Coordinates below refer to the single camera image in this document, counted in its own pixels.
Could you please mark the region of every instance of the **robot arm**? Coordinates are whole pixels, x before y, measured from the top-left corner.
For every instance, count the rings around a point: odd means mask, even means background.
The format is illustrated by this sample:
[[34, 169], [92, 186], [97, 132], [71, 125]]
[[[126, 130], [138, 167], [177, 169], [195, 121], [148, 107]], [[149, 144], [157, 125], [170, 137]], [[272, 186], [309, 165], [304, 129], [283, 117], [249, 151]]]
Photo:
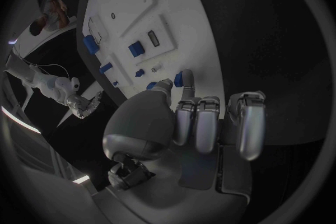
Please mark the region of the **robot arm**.
[[80, 119], [92, 114], [100, 103], [101, 91], [90, 102], [86, 98], [76, 94], [80, 87], [78, 78], [73, 77], [69, 80], [66, 77], [43, 74], [37, 66], [32, 64], [28, 66], [13, 52], [6, 63], [5, 71], [19, 78], [25, 85], [39, 88], [44, 96], [68, 106], [72, 114]]

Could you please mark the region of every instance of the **wire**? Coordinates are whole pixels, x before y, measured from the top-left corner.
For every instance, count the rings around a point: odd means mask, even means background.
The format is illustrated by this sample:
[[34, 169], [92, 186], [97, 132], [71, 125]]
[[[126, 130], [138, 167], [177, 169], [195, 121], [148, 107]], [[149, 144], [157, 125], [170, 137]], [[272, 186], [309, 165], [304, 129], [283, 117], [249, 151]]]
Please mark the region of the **wire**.
[[18, 54], [18, 57], [19, 57], [21, 60], [23, 60], [24, 62], [26, 62], [26, 63], [28, 63], [28, 64], [32, 64], [32, 65], [34, 65], [34, 66], [39, 67], [41, 70], [43, 70], [45, 73], [47, 73], [47, 74], [49, 74], [49, 75], [51, 75], [51, 74], [48, 73], [48, 72], [47, 72], [46, 70], [44, 70], [43, 68], [41, 68], [40, 66], [59, 66], [59, 67], [62, 67], [62, 68], [67, 72], [68, 79], [70, 80], [69, 73], [68, 73], [68, 71], [67, 71], [63, 66], [61, 66], [61, 65], [59, 65], [59, 64], [35, 64], [35, 63], [31, 63], [31, 62], [29, 62], [28, 60], [23, 59], [23, 57], [22, 57], [22, 56], [20, 55], [20, 53], [17, 51], [17, 49], [16, 49], [15, 46], [14, 46], [13, 48], [15, 49], [16, 53]]

